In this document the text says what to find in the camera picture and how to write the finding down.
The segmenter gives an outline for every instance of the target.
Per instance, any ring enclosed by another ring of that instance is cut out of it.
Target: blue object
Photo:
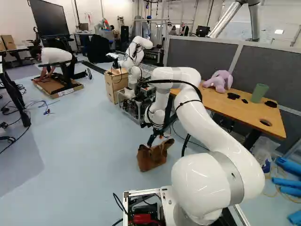
[[[301,176],[301,165],[281,157],[277,158],[275,163],[285,171]]]
[[[268,159],[265,160],[265,166],[262,167],[263,173],[269,173],[271,171],[271,163]]]
[[[292,187],[280,187],[280,191],[282,193],[290,194],[296,197],[301,197],[301,190],[298,188],[292,188]]]
[[[293,188],[301,189],[301,181],[298,180],[288,180],[282,178],[272,178],[272,182],[276,185],[288,186]]]
[[[287,219],[293,224],[293,225],[300,225],[301,224],[301,210],[298,212],[295,212],[291,215],[288,215]]]

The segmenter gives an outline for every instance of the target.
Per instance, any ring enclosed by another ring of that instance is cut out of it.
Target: person's hand
[[[40,81],[42,81],[40,78],[38,78],[38,79],[33,79],[33,81],[34,82],[40,82]]]

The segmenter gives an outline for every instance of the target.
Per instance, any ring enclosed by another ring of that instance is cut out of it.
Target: white shirt
[[[60,48],[43,48],[41,53],[42,64],[51,64],[72,59],[72,54]]]

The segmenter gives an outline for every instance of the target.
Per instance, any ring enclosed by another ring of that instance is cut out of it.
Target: blue pipe
[[[301,165],[281,157],[277,158],[275,163],[285,171],[301,176]]]
[[[292,187],[280,187],[280,191],[282,193],[290,194],[296,197],[301,197],[301,190],[298,188],[292,188]]]
[[[300,225],[301,224],[301,210],[297,211],[291,215],[288,215],[287,219],[293,224],[293,225]]]
[[[272,182],[275,185],[282,185],[282,186],[288,186],[293,188],[299,188],[301,189],[301,181],[297,180],[288,180],[288,179],[282,179],[282,178],[272,178]]]

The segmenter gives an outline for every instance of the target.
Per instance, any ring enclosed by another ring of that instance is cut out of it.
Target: table hole
[[[260,122],[265,125],[265,126],[272,126],[272,123],[270,123],[268,120],[266,119],[260,119]]]

